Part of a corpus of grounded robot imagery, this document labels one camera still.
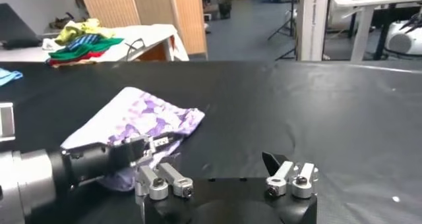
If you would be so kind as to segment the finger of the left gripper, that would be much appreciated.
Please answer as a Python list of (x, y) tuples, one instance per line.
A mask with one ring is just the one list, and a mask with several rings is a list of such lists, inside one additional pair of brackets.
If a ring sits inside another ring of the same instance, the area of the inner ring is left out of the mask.
[(145, 143), (143, 156), (138, 161), (139, 165), (157, 165), (164, 157), (174, 151), (175, 137), (162, 136), (149, 138)]

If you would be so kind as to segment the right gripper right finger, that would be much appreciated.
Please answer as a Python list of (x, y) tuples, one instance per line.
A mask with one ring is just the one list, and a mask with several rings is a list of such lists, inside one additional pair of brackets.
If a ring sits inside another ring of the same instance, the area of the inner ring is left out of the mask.
[(317, 195), (318, 168), (314, 163), (295, 163), (284, 155), (262, 152), (262, 160), (269, 173), (267, 193), (278, 198), (289, 192), (294, 198)]

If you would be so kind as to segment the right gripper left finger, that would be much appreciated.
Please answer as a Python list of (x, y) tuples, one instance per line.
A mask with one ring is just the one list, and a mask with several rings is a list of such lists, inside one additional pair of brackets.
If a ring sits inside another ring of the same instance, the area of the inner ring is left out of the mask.
[(159, 163), (156, 170), (147, 165), (137, 167), (135, 171), (135, 194), (137, 198), (149, 196), (152, 200), (164, 200), (173, 194), (180, 198), (190, 198), (194, 192), (193, 180), (184, 177), (169, 163)]

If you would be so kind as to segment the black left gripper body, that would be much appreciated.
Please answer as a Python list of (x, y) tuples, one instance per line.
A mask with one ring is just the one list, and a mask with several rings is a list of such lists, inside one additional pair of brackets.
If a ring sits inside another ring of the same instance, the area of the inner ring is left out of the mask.
[(130, 167), (141, 159), (145, 145), (144, 140), (117, 146), (96, 142), (68, 150), (49, 151), (56, 191), (72, 191), (87, 181)]

